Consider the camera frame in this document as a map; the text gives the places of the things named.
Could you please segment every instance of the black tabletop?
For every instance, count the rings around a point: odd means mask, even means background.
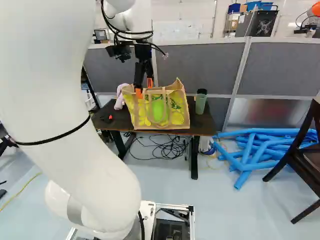
[[[155,134],[176,134],[176,135],[193,135],[193,136],[213,136],[216,132],[216,124],[210,113],[208,102],[205,105],[202,115],[196,114],[196,102],[193,96],[187,96],[190,115],[190,129],[169,129],[169,130],[135,130],[131,123],[131,117],[127,106],[123,106],[122,110],[114,110],[116,100],[112,99],[104,107],[102,107],[92,117],[92,122],[96,129],[113,130],[120,132],[139,132],[139,133],[155,133]],[[101,118],[107,119],[112,115],[112,122],[107,123]]]

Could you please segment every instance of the gray floor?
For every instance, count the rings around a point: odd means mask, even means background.
[[[229,152],[237,149],[224,141]],[[109,147],[116,152],[115,146]],[[135,142],[131,149],[138,158],[150,158],[151,150]],[[316,240],[320,210],[293,225],[290,223],[317,200],[316,195],[289,168],[271,182],[262,182],[268,170],[255,171],[243,188],[235,190],[237,172],[229,172],[225,162],[199,155],[199,179],[190,178],[189,164],[175,160],[136,160],[129,154],[125,162],[137,175],[144,200],[195,206],[197,240]],[[9,148],[0,158],[0,180],[9,191],[0,206],[39,169],[19,150]],[[64,240],[71,225],[51,213],[44,203],[46,176],[36,178],[4,211],[0,212],[1,239]]]

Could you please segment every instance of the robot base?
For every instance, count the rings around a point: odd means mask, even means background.
[[[195,240],[195,208],[192,205],[162,204],[141,201],[140,212],[145,240]],[[99,240],[72,228],[65,240]],[[137,217],[124,240],[141,240]]]

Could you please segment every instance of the gray partition wall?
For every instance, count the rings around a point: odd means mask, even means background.
[[[89,49],[85,55],[84,67],[93,90],[99,94],[114,94],[120,84],[134,82],[136,57],[132,48],[131,59],[122,63],[109,57],[106,49]]]
[[[250,38],[224,128],[299,128],[320,92],[319,39]]]
[[[244,47],[244,42],[161,46],[168,58],[156,53],[158,83],[167,86],[178,77],[188,94],[204,88],[231,95]]]
[[[320,94],[320,39],[239,37],[159,46],[168,58],[152,50],[156,86],[179,77],[187,95],[207,89],[219,131],[299,127]],[[119,84],[133,82],[135,57],[121,63],[104,48],[89,49],[84,66],[96,93],[114,95]]]
[[[314,97],[319,89],[319,44],[253,42],[237,94]]]

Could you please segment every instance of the orange object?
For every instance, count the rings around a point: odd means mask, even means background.
[[[320,1],[312,6],[312,13],[318,17],[320,17]]]
[[[148,78],[146,79],[146,81],[147,81],[148,89],[150,89],[150,88],[152,88],[152,87],[154,86],[154,81],[152,80],[151,77],[148,77]]]
[[[135,89],[135,94],[137,96],[138,99],[142,99],[142,90],[140,88],[136,88]]]

